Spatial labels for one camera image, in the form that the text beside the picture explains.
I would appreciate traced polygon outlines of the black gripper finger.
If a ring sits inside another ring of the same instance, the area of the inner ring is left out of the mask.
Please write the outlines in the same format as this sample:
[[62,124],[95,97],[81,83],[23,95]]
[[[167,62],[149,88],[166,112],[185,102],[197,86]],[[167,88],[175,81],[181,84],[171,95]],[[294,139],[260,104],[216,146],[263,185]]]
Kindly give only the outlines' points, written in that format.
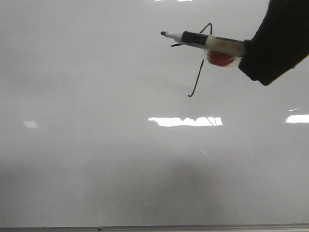
[[309,2],[271,0],[239,69],[251,80],[268,86],[309,54]]

